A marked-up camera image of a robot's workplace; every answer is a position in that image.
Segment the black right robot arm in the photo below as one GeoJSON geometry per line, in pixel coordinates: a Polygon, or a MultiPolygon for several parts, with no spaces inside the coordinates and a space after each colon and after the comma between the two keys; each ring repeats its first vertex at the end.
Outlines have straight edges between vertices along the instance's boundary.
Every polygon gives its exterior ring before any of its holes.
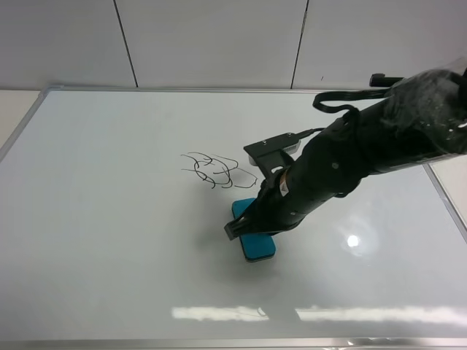
{"type": "Polygon", "coordinates": [[[244,149],[264,176],[257,198],[225,226],[230,239],[292,230],[370,175],[466,153],[466,74],[431,69],[385,89],[318,94],[325,128],[284,133],[244,149]]]}

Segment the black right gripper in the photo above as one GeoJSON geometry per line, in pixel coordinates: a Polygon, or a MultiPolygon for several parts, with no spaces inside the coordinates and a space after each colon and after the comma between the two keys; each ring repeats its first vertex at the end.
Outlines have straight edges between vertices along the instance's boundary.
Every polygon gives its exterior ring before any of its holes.
{"type": "Polygon", "coordinates": [[[312,138],[293,164],[260,192],[257,203],[233,203],[224,226],[230,241],[240,236],[291,230],[326,201],[352,192],[368,176],[368,162],[354,124],[342,118],[312,138]]]}

